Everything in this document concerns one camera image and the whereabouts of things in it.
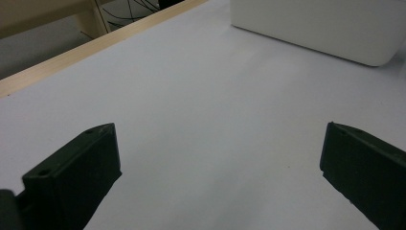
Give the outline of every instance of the floor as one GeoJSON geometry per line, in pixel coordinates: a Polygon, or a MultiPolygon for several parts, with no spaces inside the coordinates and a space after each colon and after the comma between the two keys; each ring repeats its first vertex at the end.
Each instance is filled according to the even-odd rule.
{"type": "MultiPolygon", "coordinates": [[[[149,10],[137,4],[135,0],[117,0],[105,4],[103,7],[115,16],[130,17],[128,2],[133,17],[146,16],[155,12],[151,5],[148,5],[151,8],[149,10]]],[[[157,0],[149,2],[158,6],[157,0]]],[[[111,22],[112,30],[117,30],[120,25],[132,23],[132,20],[118,19],[107,13],[104,15],[107,21],[111,22]]],[[[0,39],[0,80],[90,40],[92,40],[90,37],[80,32],[73,16],[0,39]]]]}

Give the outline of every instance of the white box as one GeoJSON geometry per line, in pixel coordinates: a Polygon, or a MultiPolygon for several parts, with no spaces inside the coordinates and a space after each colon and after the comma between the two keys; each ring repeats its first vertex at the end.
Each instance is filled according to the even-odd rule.
{"type": "Polygon", "coordinates": [[[370,66],[406,38],[405,0],[231,0],[234,26],[370,66]]]}

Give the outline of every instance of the wooden edge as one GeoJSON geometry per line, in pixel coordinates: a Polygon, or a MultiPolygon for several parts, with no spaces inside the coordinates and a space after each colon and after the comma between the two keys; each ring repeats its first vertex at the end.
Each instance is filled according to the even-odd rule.
{"type": "Polygon", "coordinates": [[[115,32],[101,36],[66,53],[50,58],[31,68],[0,80],[0,98],[9,96],[18,90],[50,77],[52,74],[63,70],[76,62],[92,56],[111,45],[166,21],[182,12],[186,12],[206,1],[207,0],[185,0],[184,2],[162,11],[158,11],[151,16],[143,18],[115,32]]]}

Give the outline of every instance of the table surface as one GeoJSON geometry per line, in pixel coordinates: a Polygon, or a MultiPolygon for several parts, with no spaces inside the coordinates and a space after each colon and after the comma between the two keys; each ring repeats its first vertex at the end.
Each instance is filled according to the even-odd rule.
{"type": "Polygon", "coordinates": [[[371,68],[230,24],[211,0],[0,99],[0,184],[115,123],[86,229],[376,229],[323,177],[328,122],[406,150],[406,49],[371,68]]]}

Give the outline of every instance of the screw hole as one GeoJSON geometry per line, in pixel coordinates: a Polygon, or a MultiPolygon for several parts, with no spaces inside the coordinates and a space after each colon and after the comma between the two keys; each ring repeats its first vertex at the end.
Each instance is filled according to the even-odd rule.
{"type": "Polygon", "coordinates": [[[43,170],[43,171],[39,172],[38,175],[45,176],[45,175],[49,174],[50,172],[51,172],[51,170],[43,170]]]}

